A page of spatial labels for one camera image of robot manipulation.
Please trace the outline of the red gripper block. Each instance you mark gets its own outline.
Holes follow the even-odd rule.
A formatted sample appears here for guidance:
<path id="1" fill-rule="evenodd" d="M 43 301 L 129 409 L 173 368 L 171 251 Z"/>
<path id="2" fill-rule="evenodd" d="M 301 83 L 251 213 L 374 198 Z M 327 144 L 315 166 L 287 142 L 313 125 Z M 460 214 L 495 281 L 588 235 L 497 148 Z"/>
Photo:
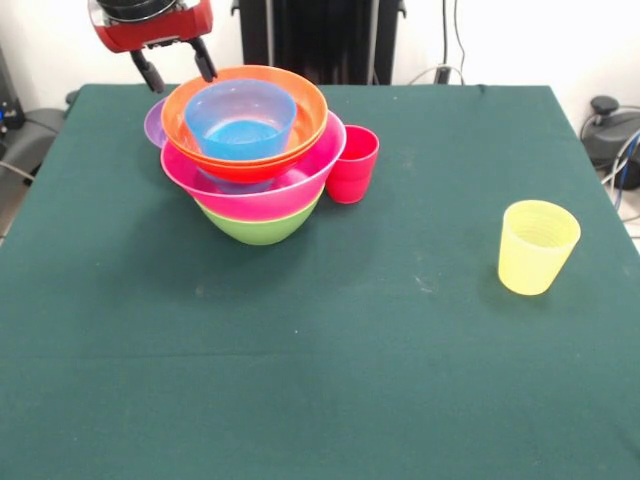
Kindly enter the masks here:
<path id="1" fill-rule="evenodd" d="M 130 52 L 131 59 L 149 89 L 163 93 L 165 83 L 142 49 L 188 42 L 201 77 L 208 83 L 217 77 L 204 41 L 213 26 L 210 1 L 88 1 L 93 28 L 114 53 Z"/>

